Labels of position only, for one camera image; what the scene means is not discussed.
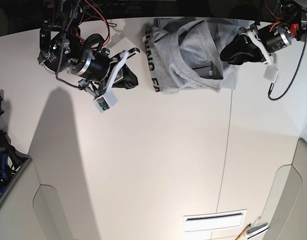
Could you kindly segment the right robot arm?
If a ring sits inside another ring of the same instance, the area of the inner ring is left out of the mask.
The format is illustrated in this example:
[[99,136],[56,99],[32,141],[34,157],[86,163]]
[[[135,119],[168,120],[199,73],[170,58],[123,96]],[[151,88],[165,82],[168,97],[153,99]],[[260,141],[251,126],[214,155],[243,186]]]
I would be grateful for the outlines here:
[[116,27],[108,22],[101,7],[93,0],[46,0],[44,17],[39,32],[39,65],[55,78],[95,97],[110,88],[133,89],[139,82],[124,63],[117,73],[114,68],[123,59],[123,53],[110,55],[105,37],[93,33],[82,38],[80,25],[89,19],[101,20],[106,29]]

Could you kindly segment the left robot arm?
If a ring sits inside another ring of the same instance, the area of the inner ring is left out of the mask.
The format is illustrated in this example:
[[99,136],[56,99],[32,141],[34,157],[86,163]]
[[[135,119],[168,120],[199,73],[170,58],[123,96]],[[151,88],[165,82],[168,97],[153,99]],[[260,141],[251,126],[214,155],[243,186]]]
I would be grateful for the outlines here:
[[268,63],[293,40],[307,42],[307,0],[261,0],[254,23],[238,29],[220,59],[231,65]]

